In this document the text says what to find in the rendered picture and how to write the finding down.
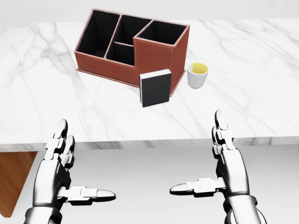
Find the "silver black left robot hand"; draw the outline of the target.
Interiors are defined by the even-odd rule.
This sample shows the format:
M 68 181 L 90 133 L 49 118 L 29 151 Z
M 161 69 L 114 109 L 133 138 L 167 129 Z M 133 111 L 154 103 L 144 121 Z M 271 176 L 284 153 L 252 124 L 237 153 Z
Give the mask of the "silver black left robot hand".
M 62 119 L 53 137 L 46 143 L 34 184 L 33 206 L 61 209 L 63 203 L 91 205 L 116 199 L 114 192 L 104 189 L 71 186 L 69 169 L 74 164 L 75 139 L 68 136 L 68 123 Z

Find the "black book with white pages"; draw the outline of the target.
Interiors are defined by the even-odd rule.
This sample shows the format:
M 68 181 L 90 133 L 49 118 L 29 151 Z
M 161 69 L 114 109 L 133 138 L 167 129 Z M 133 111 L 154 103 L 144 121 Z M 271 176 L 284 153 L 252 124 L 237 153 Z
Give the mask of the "black book with white pages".
M 140 102 L 143 107 L 162 104 L 169 101 L 171 71 L 158 70 L 139 75 Z

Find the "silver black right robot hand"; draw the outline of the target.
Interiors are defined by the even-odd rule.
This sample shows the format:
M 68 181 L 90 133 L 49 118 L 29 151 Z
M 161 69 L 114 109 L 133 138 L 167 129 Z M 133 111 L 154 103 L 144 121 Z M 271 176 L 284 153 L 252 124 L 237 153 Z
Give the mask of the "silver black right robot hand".
M 199 178 L 195 182 L 186 182 L 171 187 L 170 194 L 194 197 L 213 196 L 221 192 L 225 197 L 249 194 L 249 180 L 241 152 L 233 143 L 228 124 L 220 110 L 215 112 L 215 126 L 212 128 L 212 152 L 217 160 L 217 179 Z

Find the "white cup with yellow inside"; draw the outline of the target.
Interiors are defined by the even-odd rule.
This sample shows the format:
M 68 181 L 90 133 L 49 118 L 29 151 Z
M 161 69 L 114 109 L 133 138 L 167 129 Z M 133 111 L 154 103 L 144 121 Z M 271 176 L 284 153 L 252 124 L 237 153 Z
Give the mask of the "white cup with yellow inside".
M 194 62 L 187 67 L 188 84 L 194 89 L 201 88 L 204 85 L 208 75 L 209 68 L 204 63 Z

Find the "red-brown desk caddy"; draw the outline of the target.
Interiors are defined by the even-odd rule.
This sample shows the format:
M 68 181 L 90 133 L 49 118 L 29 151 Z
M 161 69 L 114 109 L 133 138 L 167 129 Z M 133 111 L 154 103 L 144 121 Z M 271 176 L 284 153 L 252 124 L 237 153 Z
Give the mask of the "red-brown desk caddy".
M 171 71 L 170 95 L 185 73 L 188 24 L 92 9 L 74 50 L 78 71 L 139 87 L 139 75 Z

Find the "brown wooden table leg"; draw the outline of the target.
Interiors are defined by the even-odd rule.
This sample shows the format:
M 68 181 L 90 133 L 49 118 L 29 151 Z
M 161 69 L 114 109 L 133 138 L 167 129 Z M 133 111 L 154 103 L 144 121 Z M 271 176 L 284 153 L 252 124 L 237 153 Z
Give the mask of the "brown wooden table leg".
M 0 153 L 0 214 L 11 217 L 37 152 Z

